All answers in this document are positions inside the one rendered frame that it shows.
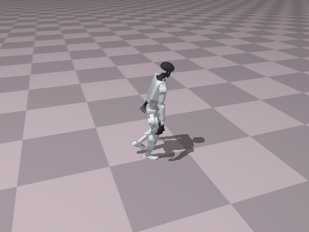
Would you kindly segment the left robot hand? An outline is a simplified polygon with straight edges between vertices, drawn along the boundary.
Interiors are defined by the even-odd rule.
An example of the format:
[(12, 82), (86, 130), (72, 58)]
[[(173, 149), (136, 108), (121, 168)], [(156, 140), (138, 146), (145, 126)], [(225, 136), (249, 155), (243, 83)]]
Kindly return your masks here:
[[(142, 108), (142, 110), (143, 110), (144, 108), (146, 109), (146, 105), (147, 105), (147, 104), (148, 104), (148, 102), (146, 101), (146, 102), (143, 104), (143, 106), (141, 107), (141, 108)], [(141, 108), (140, 108), (140, 109), (141, 109)], [(144, 112), (144, 111), (145, 111), (145, 109), (144, 109), (143, 111), (142, 111), (142, 110), (141, 110), (141, 111), (142, 111), (142, 112)], [(146, 112), (146, 111), (145, 111), (145, 112)], [(145, 112), (144, 112), (144, 113), (145, 113)]]

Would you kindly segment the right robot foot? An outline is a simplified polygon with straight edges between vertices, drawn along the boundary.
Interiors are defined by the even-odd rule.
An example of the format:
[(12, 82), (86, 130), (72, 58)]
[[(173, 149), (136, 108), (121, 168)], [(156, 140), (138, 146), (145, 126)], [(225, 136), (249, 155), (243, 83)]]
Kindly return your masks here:
[(158, 159), (158, 155), (153, 155), (153, 154), (150, 154), (150, 155), (148, 155), (148, 157), (146, 157), (145, 156), (146, 154), (144, 154), (143, 156), (142, 156), (142, 158), (144, 158), (144, 159), (151, 159), (151, 160), (155, 160), (155, 159)]

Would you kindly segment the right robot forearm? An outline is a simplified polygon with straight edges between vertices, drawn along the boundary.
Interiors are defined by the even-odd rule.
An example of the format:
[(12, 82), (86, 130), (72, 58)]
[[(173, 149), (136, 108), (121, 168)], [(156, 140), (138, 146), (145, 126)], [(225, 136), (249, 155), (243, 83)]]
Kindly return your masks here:
[(159, 122), (161, 122), (161, 126), (165, 124), (165, 106), (160, 106), (159, 111)]

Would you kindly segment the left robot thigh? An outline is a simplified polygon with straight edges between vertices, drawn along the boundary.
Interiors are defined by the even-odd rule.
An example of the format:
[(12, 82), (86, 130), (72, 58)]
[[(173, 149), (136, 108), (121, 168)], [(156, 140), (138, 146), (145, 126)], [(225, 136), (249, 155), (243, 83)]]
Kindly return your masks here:
[(157, 113), (156, 113), (155, 117), (157, 117), (158, 120), (159, 120), (159, 114), (158, 114), (159, 109), (158, 109), (157, 105), (156, 105), (156, 110), (157, 110)]

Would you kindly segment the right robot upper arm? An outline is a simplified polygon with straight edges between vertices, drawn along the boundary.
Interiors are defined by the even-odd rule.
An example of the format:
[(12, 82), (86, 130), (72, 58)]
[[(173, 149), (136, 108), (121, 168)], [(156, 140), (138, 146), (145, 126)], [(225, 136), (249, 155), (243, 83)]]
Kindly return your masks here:
[(158, 98), (158, 109), (159, 109), (160, 106), (162, 106), (162, 105), (165, 106), (165, 104), (163, 104), (163, 102), (165, 101), (167, 88), (164, 84), (159, 85), (158, 93), (159, 93), (159, 98)]

